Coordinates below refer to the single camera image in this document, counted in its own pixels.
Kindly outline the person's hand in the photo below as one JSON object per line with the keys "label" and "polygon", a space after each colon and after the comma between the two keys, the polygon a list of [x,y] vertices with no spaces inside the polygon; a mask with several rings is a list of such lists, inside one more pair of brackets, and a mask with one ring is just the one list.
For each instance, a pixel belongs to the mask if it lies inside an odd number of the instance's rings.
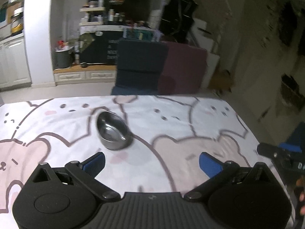
{"label": "person's hand", "polygon": [[296,191],[298,194],[297,211],[301,216],[305,214],[304,207],[304,176],[301,176],[296,182]]}

